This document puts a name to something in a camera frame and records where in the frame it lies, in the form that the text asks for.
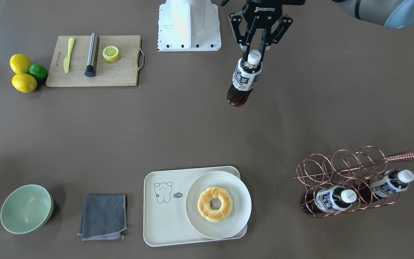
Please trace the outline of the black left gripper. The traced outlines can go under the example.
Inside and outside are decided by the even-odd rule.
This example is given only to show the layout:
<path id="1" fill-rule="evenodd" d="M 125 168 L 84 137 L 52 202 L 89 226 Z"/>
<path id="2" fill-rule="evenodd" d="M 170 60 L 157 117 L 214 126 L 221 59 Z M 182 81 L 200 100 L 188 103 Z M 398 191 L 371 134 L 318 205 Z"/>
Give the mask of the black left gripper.
<path id="1" fill-rule="evenodd" d="M 271 44 L 277 44 L 293 20 L 282 13 L 283 5 L 304 5 L 304 0 L 247 0 L 238 13 L 229 15 L 235 40 L 244 51 L 243 60 L 248 61 L 250 45 L 256 31 L 262 31 L 260 53 L 263 61 Z"/>

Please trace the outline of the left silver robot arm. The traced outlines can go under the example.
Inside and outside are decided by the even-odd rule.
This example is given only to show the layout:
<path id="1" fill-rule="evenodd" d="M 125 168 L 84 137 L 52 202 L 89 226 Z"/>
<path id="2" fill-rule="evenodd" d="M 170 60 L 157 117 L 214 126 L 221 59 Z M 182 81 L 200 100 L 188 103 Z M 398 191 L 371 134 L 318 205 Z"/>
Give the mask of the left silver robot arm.
<path id="1" fill-rule="evenodd" d="M 292 24 L 282 12 L 283 5 L 304 5 L 304 0 L 248 0 L 238 13 L 229 15 L 236 42 L 248 61 L 256 31 L 262 31 L 259 57 L 278 43 Z M 335 4 L 358 20 L 386 28 L 405 29 L 414 24 L 414 0 L 336 0 Z"/>

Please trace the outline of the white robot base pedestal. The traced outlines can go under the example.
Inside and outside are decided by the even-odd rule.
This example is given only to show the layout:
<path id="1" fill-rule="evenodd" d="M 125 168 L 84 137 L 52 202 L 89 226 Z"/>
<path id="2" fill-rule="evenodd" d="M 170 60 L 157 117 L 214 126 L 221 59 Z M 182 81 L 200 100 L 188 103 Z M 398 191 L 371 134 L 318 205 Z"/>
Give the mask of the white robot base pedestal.
<path id="1" fill-rule="evenodd" d="M 218 7 L 210 0 L 167 0 L 159 6 L 158 51 L 219 51 Z"/>

